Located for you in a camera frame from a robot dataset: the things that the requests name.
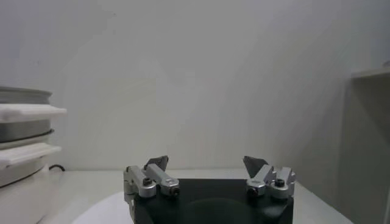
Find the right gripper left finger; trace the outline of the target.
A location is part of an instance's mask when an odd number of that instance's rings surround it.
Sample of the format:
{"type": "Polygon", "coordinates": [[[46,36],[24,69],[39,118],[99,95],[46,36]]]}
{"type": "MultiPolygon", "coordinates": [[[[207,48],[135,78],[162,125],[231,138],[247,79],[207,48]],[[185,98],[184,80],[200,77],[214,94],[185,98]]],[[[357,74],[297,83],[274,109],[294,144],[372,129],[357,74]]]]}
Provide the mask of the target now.
{"type": "Polygon", "coordinates": [[[157,188],[160,193],[177,197],[180,194],[179,180],[169,176],[165,170],[169,158],[167,155],[157,158],[151,158],[143,168],[138,166],[128,166],[125,168],[124,194],[138,195],[141,198],[152,198],[157,194],[157,188]]]}

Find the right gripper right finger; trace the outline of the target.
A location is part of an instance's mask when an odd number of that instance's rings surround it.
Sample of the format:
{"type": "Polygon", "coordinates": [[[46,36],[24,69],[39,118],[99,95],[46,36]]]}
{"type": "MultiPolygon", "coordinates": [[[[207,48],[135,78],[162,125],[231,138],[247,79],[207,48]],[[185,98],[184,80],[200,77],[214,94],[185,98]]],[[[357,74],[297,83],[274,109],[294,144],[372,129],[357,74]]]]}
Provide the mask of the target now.
{"type": "Polygon", "coordinates": [[[246,180],[247,195],[262,197],[269,193],[276,200],[294,196],[296,174],[290,167],[276,169],[264,159],[245,156],[243,163],[249,174],[246,180]]]}

